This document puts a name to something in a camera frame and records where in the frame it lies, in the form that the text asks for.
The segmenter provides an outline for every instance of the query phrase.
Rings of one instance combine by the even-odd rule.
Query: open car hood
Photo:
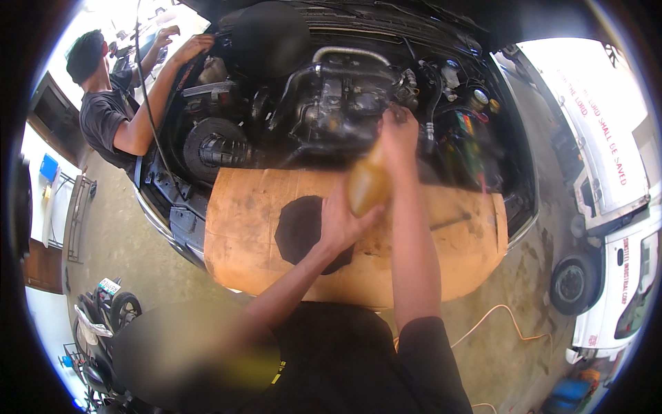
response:
[[[182,3],[215,24],[233,11],[261,1],[184,0]],[[465,32],[471,31],[483,49],[492,52],[518,42],[555,37],[589,38],[613,44],[589,3],[583,1],[463,0],[449,4],[440,0],[392,0],[388,3],[372,0],[304,0],[287,3],[295,7],[378,7],[389,12],[392,11],[391,7],[398,7],[423,18],[454,23]]]

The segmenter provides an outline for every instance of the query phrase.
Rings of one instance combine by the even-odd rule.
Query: mechanic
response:
[[[384,211],[360,219],[348,207],[346,179],[322,202],[319,242],[246,307],[281,349],[280,375],[247,412],[471,413],[441,319],[439,262],[416,169],[418,123],[387,109],[381,145],[393,195],[392,279],[399,349],[373,311],[301,302],[321,271]]]
[[[142,57],[142,73],[147,76],[154,67],[159,50],[172,43],[179,27],[162,29],[149,52]],[[158,127],[166,100],[180,67],[198,53],[214,45],[212,34],[191,37],[165,63],[148,94],[154,124]],[[129,89],[139,85],[138,69],[127,68],[108,73],[108,44],[101,30],[85,33],[74,42],[67,58],[67,72],[85,95],[80,111],[81,132],[87,143],[112,165],[133,175],[137,156],[143,156],[154,134],[145,106],[139,106]]]

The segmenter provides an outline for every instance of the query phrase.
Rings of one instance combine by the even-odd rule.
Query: concrete floor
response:
[[[498,413],[526,414],[542,404],[570,368],[564,352],[572,339],[574,319],[560,315],[549,304],[547,290],[553,266],[573,249],[569,221],[575,206],[548,143],[549,109],[530,85],[515,78],[510,81],[537,163],[540,216],[482,286],[445,302],[442,313],[451,343],[499,303],[512,309],[524,336],[553,335],[550,363],[549,339],[521,341],[507,310],[497,309],[453,350],[472,404],[491,403]],[[122,276],[122,290],[136,294],[144,311],[178,301],[230,300],[230,292],[175,253],[146,220],[123,171],[96,153],[87,165],[88,177],[97,180],[99,187],[85,219],[83,264],[68,264],[70,300],[93,289],[101,279],[117,276]],[[394,326],[392,311],[381,316]],[[491,409],[476,407],[475,412]]]

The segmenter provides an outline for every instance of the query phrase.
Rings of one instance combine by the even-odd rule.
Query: yellow cap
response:
[[[498,113],[501,110],[501,105],[497,102],[496,99],[490,99],[490,111],[493,113]]]

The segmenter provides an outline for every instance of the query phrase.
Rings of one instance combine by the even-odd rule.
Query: motorcycle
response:
[[[104,279],[93,292],[77,298],[73,338],[83,355],[81,373],[88,386],[90,411],[119,405],[128,407],[134,400],[113,369],[113,336],[139,317],[142,309],[133,293],[117,293],[121,282],[122,278]]]

